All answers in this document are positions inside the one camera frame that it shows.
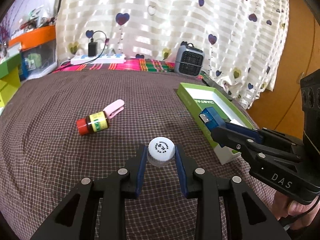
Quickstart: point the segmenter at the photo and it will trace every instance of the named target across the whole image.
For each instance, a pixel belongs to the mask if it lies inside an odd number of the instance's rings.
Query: bottle cap
[[[166,137],[156,137],[151,140],[148,146],[148,160],[156,167],[163,167],[169,164],[176,153],[174,143]]]
[[[87,122],[85,121],[85,118],[79,119],[76,122],[76,125],[78,127],[80,135],[85,135],[89,133]]]

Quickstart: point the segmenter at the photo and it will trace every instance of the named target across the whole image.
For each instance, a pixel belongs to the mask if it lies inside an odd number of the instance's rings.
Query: pink clothespin
[[[106,106],[103,109],[103,112],[106,113],[108,119],[111,119],[115,117],[122,110],[124,110],[124,101],[121,99],[118,99],[117,101],[114,101],[110,105]]]

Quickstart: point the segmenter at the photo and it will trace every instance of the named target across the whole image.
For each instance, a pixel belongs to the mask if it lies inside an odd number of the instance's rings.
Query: white bottle cap
[[[148,160],[156,167],[164,167],[176,153],[174,143],[166,137],[156,137],[148,146]]]

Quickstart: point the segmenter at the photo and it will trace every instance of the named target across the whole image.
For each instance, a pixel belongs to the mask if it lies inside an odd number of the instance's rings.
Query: clear plastic bin
[[[28,71],[27,79],[45,76],[57,68],[56,40],[46,42],[22,52]]]

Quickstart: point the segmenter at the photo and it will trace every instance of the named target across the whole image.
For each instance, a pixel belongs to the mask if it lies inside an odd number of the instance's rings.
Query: power adapter
[[[98,43],[91,38],[88,44],[88,57],[95,57],[98,54]]]

